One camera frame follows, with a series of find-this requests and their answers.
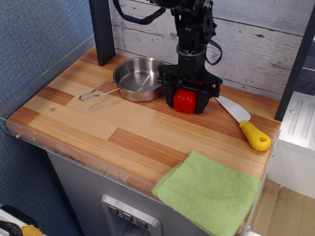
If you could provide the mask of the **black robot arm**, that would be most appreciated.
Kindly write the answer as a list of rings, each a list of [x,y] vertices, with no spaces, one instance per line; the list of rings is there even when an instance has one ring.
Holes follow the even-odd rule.
[[[165,101],[174,107],[175,93],[184,89],[196,93],[194,112],[201,114],[209,99],[219,97],[222,79],[211,74],[205,68],[208,62],[206,51],[208,44],[217,49],[221,47],[212,37],[216,35],[213,20],[213,1],[211,0],[156,0],[159,7],[170,9],[175,19],[178,36],[176,51],[177,65],[158,66]]]

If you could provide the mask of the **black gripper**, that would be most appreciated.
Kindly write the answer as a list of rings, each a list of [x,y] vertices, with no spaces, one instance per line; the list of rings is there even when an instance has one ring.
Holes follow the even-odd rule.
[[[170,108],[173,108],[173,97],[178,88],[197,92],[197,114],[204,112],[210,98],[221,94],[222,79],[206,70],[204,54],[195,57],[179,54],[177,64],[159,65],[157,69],[165,102]]]

